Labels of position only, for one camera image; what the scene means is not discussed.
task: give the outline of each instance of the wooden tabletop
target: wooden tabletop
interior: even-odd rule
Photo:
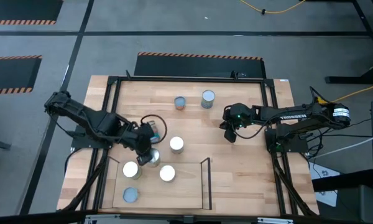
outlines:
[[[84,104],[100,110],[108,76],[91,77]],[[279,107],[294,106],[290,84],[287,80],[274,80]],[[214,106],[203,109],[200,106],[204,90],[216,94]],[[114,95],[109,98],[108,108]],[[187,83],[187,82],[129,82],[121,83],[121,92],[116,113],[129,120],[137,121],[146,114],[157,114],[166,120],[167,137],[158,145],[162,162],[199,163],[211,159],[211,190],[213,209],[190,208],[114,208],[113,201],[121,195],[115,194],[117,162],[134,161],[136,154],[120,145],[114,146],[109,156],[108,174],[105,184],[103,208],[100,212],[158,213],[185,215],[238,215],[238,216],[279,216],[279,206],[274,180],[274,170],[270,154],[266,150],[264,132],[252,139],[237,138],[234,144],[224,138],[224,130],[218,126],[222,122],[223,108],[234,103],[262,105],[259,84],[251,83]],[[186,98],[186,108],[177,111],[173,100],[176,96]],[[269,105],[270,91],[267,89]],[[155,120],[162,136],[164,128],[160,120]],[[239,130],[239,134],[249,136],[260,126],[252,125]],[[184,139],[184,151],[173,154],[169,141],[174,136]],[[92,149],[83,149],[69,160],[67,173],[58,201],[58,208],[69,204],[86,181]],[[299,154],[288,153],[293,185],[302,199],[316,213],[315,193],[306,160]],[[88,208],[92,207],[95,185],[92,186]],[[283,186],[286,209],[290,212],[288,193]]]

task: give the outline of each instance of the white cylinder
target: white cylinder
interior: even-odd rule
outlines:
[[[150,155],[152,159],[147,163],[149,167],[157,167],[160,164],[160,153],[157,149],[152,148],[150,150]]]
[[[135,162],[130,161],[123,166],[123,174],[128,178],[136,180],[141,176],[142,170]]]
[[[184,140],[180,137],[173,137],[170,140],[170,148],[174,154],[179,154],[184,151]]]
[[[175,178],[175,169],[170,165],[166,165],[160,169],[159,174],[164,182],[171,183]]]

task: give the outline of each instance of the label sticker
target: label sticker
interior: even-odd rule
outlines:
[[[337,108],[337,109],[334,109],[334,112],[335,112],[335,113],[337,113],[337,112],[349,113],[349,110],[347,110],[347,109],[342,109],[342,108]]]
[[[333,116],[347,116],[349,118],[349,113],[337,112],[333,113]]]

